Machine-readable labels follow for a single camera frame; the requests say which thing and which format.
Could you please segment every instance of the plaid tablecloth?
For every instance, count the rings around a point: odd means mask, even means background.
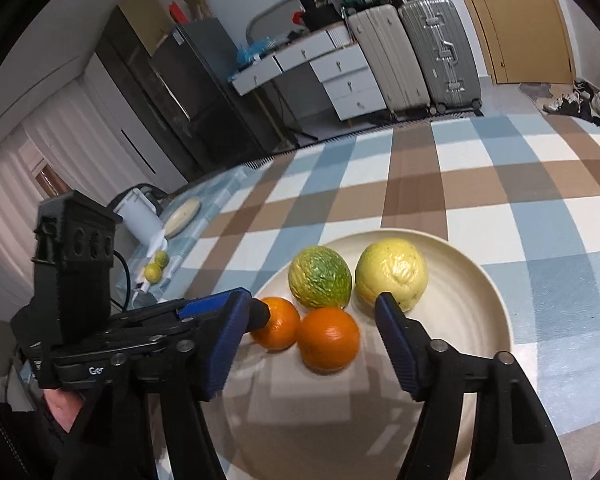
[[[589,479],[600,467],[600,130],[558,116],[473,118],[280,156],[186,257],[186,297],[256,293],[300,249],[381,227],[445,238],[489,273],[573,477]]]
[[[149,287],[149,292],[154,295],[156,300],[172,300],[182,297],[190,284],[190,281],[182,281],[187,279],[187,273],[181,273],[179,279],[174,280],[174,278],[178,275],[177,271],[180,269],[184,258],[191,252],[200,235],[208,227],[209,222],[218,216],[218,213],[232,195],[243,186],[245,179],[253,173],[254,170],[246,166],[239,166],[225,171],[186,190],[164,209],[160,215],[163,221],[169,218],[189,198],[197,196],[200,199],[200,209],[194,219],[179,234],[168,240],[167,253],[171,259],[170,264],[165,269],[163,279]],[[132,286],[134,286],[136,276],[139,275],[148,262],[146,246],[139,244],[127,262],[131,273]],[[118,276],[116,290],[120,293],[119,300],[121,301],[126,293],[126,276],[124,272],[121,272]],[[167,290],[175,296],[165,298],[164,295]]]

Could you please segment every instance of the white plate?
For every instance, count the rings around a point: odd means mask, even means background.
[[[341,254],[353,276],[362,251],[387,237],[406,238],[424,255],[429,285],[409,316],[432,338],[489,358],[511,350],[510,322],[495,285],[444,240],[387,229],[326,246]],[[256,297],[287,298],[304,316],[306,310],[289,291],[287,270],[273,276]],[[400,389],[378,329],[355,293],[347,312],[358,322],[361,347],[355,361],[335,375],[307,370],[297,345],[267,353],[244,336],[222,397],[205,409],[218,453],[233,463],[230,480],[396,478],[422,405]],[[474,413],[475,395],[465,396],[456,465],[470,449]]]

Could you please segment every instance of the blue gripper pad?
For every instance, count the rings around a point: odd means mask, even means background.
[[[249,322],[251,294],[243,288],[232,290],[230,293],[234,294],[231,297],[227,296],[226,304],[232,303],[230,311],[206,360],[206,382],[202,384],[202,388],[209,399],[224,388],[244,329]]]
[[[376,326],[389,354],[400,387],[415,396],[420,391],[418,365],[414,349],[409,344],[402,324],[404,314],[395,303],[394,297],[385,292],[376,299]]]
[[[206,298],[200,298],[199,300],[193,300],[190,303],[187,303],[178,311],[178,317],[180,319],[184,319],[186,317],[196,317],[199,314],[206,314],[207,312],[219,310],[226,303],[226,300],[229,299],[229,295],[232,292],[248,294],[249,298],[251,299],[251,294],[248,290],[241,287],[234,288],[233,290],[226,290],[225,292],[219,292],[218,294],[207,296]]]

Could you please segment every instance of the wooden door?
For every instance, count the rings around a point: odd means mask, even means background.
[[[474,25],[482,29],[485,62],[492,64],[497,83],[573,81],[570,45],[557,0],[469,0],[467,4],[475,9]]]

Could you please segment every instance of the small lime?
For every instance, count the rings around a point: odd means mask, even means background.
[[[154,254],[154,262],[160,265],[162,268],[169,265],[169,255],[167,251],[158,251]]]
[[[162,279],[162,269],[158,264],[147,264],[144,268],[144,278],[151,284],[158,283]]]

